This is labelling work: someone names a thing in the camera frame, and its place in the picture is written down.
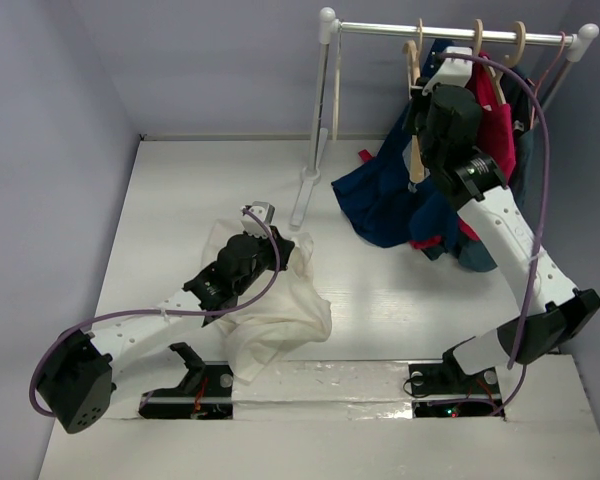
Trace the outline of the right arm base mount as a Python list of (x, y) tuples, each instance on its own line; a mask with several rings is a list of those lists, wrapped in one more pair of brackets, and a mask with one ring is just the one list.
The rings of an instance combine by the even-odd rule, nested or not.
[(443, 362), (411, 363), (402, 388), (414, 418), (488, 417), (503, 404), (494, 368), (465, 375)]

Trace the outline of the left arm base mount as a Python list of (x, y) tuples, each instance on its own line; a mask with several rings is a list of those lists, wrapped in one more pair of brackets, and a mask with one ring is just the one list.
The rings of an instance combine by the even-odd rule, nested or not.
[(206, 363), (188, 344), (169, 349), (182, 360), (186, 373), (171, 388), (141, 397), (139, 416), (156, 420), (230, 420), (233, 418), (234, 375), (226, 362)]

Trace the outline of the white t shirt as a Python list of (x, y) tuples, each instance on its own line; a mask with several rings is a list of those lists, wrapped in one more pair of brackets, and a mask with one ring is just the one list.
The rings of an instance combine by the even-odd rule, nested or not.
[(228, 364), (243, 383), (268, 365), (332, 332), (331, 304), (314, 288), (314, 240), (306, 232), (290, 236), (294, 248), (275, 283), (253, 305), (213, 322), (224, 336)]

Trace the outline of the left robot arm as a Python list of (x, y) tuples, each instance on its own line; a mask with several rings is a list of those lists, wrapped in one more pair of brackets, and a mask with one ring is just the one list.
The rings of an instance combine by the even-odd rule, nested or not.
[(286, 270), (295, 247), (274, 226), (263, 236), (242, 232), (229, 238), (216, 259), (187, 281), (161, 306), (100, 316), (109, 327), (87, 332), (83, 322), (62, 332), (39, 360), (29, 384), (33, 409), (60, 422), (69, 434), (80, 433), (107, 411), (122, 384), (126, 368), (156, 349), (165, 348), (181, 360), (166, 381), (176, 395), (200, 398), (209, 376), (200, 356), (177, 336), (244, 309), (240, 297), (267, 271)]

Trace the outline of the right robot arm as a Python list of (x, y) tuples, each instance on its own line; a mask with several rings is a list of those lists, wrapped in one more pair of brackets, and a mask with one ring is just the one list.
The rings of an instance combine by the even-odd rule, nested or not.
[(462, 392), (477, 374), (513, 361), (528, 365), (572, 339), (600, 309), (554, 263), (520, 213), (495, 160), (477, 147), (483, 109), (467, 89), (438, 85), (414, 99), (409, 118), (436, 187), (478, 234), (511, 289), (517, 318), (447, 350), (442, 384)]

